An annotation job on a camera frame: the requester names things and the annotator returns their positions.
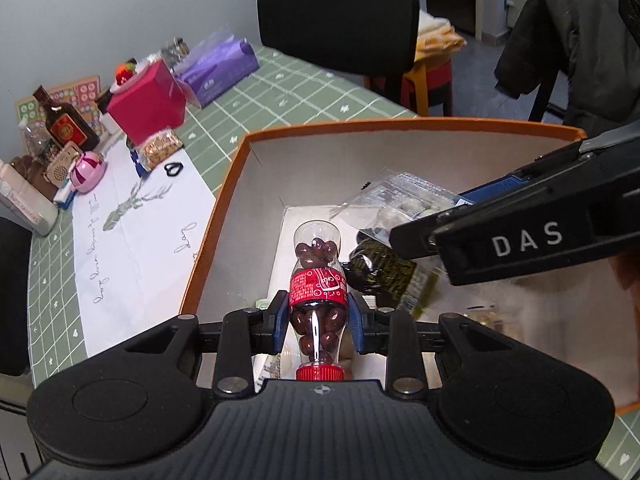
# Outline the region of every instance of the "jacket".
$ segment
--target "jacket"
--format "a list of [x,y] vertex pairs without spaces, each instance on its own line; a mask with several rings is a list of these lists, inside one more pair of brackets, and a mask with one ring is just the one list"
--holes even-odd
[[564,124],[593,137],[640,118],[640,48],[618,0],[527,0],[498,60],[498,87],[518,98],[565,72]]

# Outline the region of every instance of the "red bottle label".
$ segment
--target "red bottle label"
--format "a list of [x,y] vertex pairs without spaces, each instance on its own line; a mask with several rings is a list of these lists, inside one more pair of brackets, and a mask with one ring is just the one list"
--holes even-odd
[[291,277],[289,304],[306,300],[331,300],[347,306],[344,276],[335,269],[302,269]]
[[80,147],[86,141],[86,135],[69,117],[69,114],[63,114],[56,119],[56,122],[51,125],[51,135],[56,137],[63,146],[72,140]]

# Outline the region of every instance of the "liquor bottle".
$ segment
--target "liquor bottle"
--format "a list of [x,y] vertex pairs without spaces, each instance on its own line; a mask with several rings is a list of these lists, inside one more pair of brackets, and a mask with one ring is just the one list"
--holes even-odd
[[33,96],[44,108],[47,119],[47,130],[61,146],[70,140],[84,152],[93,150],[100,139],[82,118],[82,115],[69,103],[54,101],[47,91],[40,86]]

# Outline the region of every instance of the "chair backrest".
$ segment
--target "chair backrest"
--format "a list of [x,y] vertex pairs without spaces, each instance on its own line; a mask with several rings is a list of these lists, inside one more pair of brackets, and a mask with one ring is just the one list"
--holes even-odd
[[418,0],[258,0],[263,45],[368,76],[412,68],[419,11]]
[[29,366],[27,283],[31,232],[0,218],[0,374]]

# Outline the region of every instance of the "green checkered tablecloth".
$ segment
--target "green checkered tablecloth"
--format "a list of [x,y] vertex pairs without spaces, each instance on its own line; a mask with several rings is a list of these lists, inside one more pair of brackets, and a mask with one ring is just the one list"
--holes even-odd
[[[245,134],[275,126],[413,117],[367,89],[268,48],[260,69],[203,110],[190,108],[178,129],[187,154],[216,194]],[[76,281],[71,210],[49,235],[33,236],[29,276],[29,354],[33,382],[86,359]],[[618,478],[640,465],[640,412],[617,417],[598,457]]]

